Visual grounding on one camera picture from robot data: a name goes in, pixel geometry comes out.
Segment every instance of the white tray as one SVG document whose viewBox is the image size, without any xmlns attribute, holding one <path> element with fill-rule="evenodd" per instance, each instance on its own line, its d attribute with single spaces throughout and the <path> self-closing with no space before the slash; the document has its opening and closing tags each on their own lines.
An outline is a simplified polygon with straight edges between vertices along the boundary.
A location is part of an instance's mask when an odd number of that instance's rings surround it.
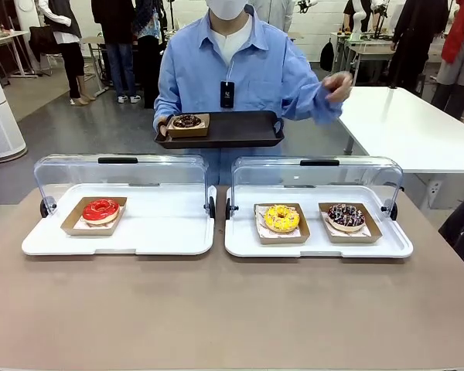
<svg viewBox="0 0 464 371">
<path fill-rule="evenodd" d="M 254 222 L 255 203 L 299 203 L 311 237 L 303 245 L 261 245 Z M 331 243 L 319 212 L 319 203 L 363 203 L 383 236 L 370 244 Z M 325 185 L 316 188 L 240 185 L 235 188 L 239 210 L 225 224 L 225 247 L 237 257 L 393 257 L 412 254 L 411 241 L 397 222 L 384 216 L 378 196 L 367 187 Z"/>
<path fill-rule="evenodd" d="M 74 237 L 61 224 L 83 197 L 127 197 L 127 209 L 111 237 Z M 215 187 L 208 196 L 217 199 Z M 57 200 L 56 212 L 42 219 L 22 242 L 28 255 L 198 255 L 213 244 L 215 219 L 204 205 L 202 185 L 80 184 Z"/>
</svg>

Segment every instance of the shirt collar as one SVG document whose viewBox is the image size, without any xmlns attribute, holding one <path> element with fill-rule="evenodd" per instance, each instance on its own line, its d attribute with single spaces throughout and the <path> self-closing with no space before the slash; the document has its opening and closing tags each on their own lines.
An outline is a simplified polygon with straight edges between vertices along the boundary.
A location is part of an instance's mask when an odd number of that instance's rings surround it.
<svg viewBox="0 0 464 371">
<path fill-rule="evenodd" d="M 264 36 L 263 26 L 253 6 L 247 4 L 244 7 L 244 11 L 247 14 L 253 16 L 253 30 L 251 31 L 249 40 L 244 44 L 244 46 L 241 49 L 246 49 L 249 46 L 254 45 L 258 49 L 268 50 L 268 44 L 266 43 L 266 38 Z M 200 24 L 198 26 L 198 43 L 200 47 L 203 46 L 203 42 L 205 39 L 208 39 L 211 43 L 213 43 L 210 24 L 210 10 L 208 10 L 208 13 L 201 18 Z"/>
</svg>

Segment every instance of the red frosted donut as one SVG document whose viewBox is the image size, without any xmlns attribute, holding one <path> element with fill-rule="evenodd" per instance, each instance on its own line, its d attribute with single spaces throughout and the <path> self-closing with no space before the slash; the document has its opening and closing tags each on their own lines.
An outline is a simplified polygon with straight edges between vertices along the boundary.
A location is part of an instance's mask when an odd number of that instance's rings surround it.
<svg viewBox="0 0 464 371">
<path fill-rule="evenodd" d="M 83 218 L 89 224 L 101 225 L 114 220 L 120 206 L 113 199 L 97 199 L 88 203 L 83 211 Z"/>
</svg>

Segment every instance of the yellow icing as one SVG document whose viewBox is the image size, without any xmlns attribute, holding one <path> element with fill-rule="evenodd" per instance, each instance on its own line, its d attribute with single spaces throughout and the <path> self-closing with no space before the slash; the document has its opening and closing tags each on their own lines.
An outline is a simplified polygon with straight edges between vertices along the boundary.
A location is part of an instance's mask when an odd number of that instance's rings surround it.
<svg viewBox="0 0 464 371">
<path fill-rule="evenodd" d="M 299 225 L 299 213 L 294 208 L 274 205 L 265 213 L 264 222 L 275 232 L 292 232 Z"/>
</svg>

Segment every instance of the black object on table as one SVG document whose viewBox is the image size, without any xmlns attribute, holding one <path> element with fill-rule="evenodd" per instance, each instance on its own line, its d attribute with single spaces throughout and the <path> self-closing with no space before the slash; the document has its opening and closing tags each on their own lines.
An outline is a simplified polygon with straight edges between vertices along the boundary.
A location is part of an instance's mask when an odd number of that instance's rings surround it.
<svg viewBox="0 0 464 371">
<path fill-rule="evenodd" d="M 212 112 L 206 137 L 158 133 L 155 142 L 166 149 L 274 147 L 284 139 L 283 129 L 284 121 L 272 111 Z"/>
</svg>

